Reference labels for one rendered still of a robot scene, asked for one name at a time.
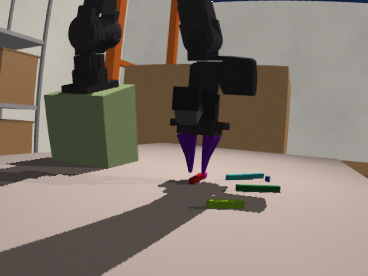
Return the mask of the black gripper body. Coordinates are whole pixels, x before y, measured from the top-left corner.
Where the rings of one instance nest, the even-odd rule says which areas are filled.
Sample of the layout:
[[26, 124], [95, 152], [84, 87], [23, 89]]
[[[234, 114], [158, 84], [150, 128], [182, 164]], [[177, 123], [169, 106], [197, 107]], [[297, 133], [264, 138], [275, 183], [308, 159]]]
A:
[[180, 125], [176, 119], [170, 119], [170, 126], [177, 126], [176, 133], [195, 134], [203, 136], [222, 136], [222, 130], [229, 130], [230, 123], [199, 121], [198, 124]]

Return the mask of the lime green rod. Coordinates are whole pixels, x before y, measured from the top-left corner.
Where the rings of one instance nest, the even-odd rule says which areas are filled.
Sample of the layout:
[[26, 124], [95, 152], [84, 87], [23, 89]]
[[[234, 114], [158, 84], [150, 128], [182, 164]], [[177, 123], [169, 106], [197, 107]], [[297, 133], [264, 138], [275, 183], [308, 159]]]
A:
[[244, 209], [244, 200], [207, 199], [207, 208]]

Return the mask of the turquoise rod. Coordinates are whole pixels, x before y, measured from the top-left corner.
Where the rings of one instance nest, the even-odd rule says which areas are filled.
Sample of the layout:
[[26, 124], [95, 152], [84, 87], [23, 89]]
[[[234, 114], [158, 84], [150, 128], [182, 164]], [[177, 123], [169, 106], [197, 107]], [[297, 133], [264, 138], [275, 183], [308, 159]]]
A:
[[251, 174], [228, 174], [226, 180], [243, 180], [243, 179], [259, 179], [264, 178], [263, 173], [251, 173]]

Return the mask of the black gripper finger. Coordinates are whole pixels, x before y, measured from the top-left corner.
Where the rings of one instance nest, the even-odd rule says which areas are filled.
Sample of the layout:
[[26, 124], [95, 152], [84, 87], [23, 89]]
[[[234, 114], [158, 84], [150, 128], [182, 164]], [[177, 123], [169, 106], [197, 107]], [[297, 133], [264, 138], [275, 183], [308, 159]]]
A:
[[191, 173], [194, 164], [197, 135], [181, 133], [177, 134], [177, 138], [186, 158], [188, 172]]
[[205, 173], [206, 168], [207, 168], [208, 163], [209, 163], [209, 160], [210, 160], [210, 157], [211, 157], [212, 153], [214, 152], [214, 150], [215, 150], [217, 144], [219, 143], [220, 139], [221, 139], [221, 136], [216, 136], [216, 137], [203, 136], [201, 174]]

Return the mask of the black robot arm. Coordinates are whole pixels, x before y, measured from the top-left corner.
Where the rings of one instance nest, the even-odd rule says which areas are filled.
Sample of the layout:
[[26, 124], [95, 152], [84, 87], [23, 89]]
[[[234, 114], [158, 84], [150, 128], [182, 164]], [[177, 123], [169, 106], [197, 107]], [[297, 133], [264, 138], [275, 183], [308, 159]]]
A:
[[[62, 93], [89, 94], [119, 87], [119, 80], [108, 79], [102, 54], [115, 47], [122, 36], [116, 2], [84, 0], [78, 7], [77, 17], [68, 30], [70, 44], [75, 49], [73, 83], [62, 85]], [[190, 65], [189, 86], [173, 86], [172, 110], [176, 123], [218, 122], [219, 86], [223, 94], [255, 96], [256, 60], [219, 56], [223, 37], [211, 0], [177, 0], [177, 3], [187, 59], [196, 63]]]

